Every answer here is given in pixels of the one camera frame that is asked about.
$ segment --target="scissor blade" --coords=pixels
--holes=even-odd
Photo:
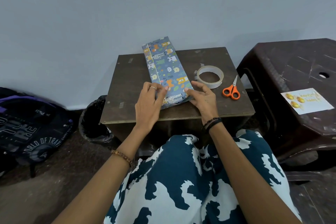
[[[233,86],[236,86],[237,78],[238,76],[236,75],[236,78],[234,79],[233,84],[232,84]]]

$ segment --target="gray wall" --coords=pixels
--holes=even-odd
[[[0,0],[0,86],[85,108],[149,41],[226,46],[237,66],[257,42],[336,39],[335,15],[335,0]]]

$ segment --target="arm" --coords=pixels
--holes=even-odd
[[[155,100],[155,87],[160,93]],[[145,82],[135,105],[136,125],[118,151],[133,159],[141,142],[151,131],[159,118],[162,101],[167,93],[157,83]],[[118,155],[111,155],[105,164],[92,177],[74,200],[60,213],[53,224],[101,224],[113,199],[129,169],[126,160]]]
[[[191,83],[203,90],[203,92],[185,90],[187,94],[194,97],[191,102],[201,112],[203,124],[218,117],[216,95],[202,83]],[[239,206],[249,224],[301,224],[245,157],[223,123],[214,125],[209,133],[229,177]]]

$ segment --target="purple trim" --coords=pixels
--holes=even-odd
[[[11,100],[11,99],[20,99],[20,98],[25,98],[25,99],[31,99],[31,100],[36,100],[36,101],[40,101],[40,102],[43,102],[43,103],[46,103],[48,105],[51,105],[52,107],[55,107],[53,104],[51,103],[48,103],[47,101],[43,100],[43,99],[40,99],[40,98],[35,98],[35,97],[31,97],[31,96],[16,96],[16,95],[13,95],[13,96],[10,96],[10,97],[7,97],[7,98],[1,98],[0,99],[0,104],[4,101],[7,101],[7,100]]]

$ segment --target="black bracelet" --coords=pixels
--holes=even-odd
[[[207,123],[203,125],[204,129],[206,130],[205,127],[206,127],[210,122],[212,122],[213,120],[218,120],[218,119],[220,119],[220,117],[216,117],[216,118],[213,118],[213,119],[211,119],[211,120],[208,120]]]
[[[218,118],[216,120],[214,120],[212,123],[209,124],[209,126],[206,128],[206,133],[209,133],[210,128],[212,128],[213,126],[215,126],[216,124],[222,122],[221,118]]]

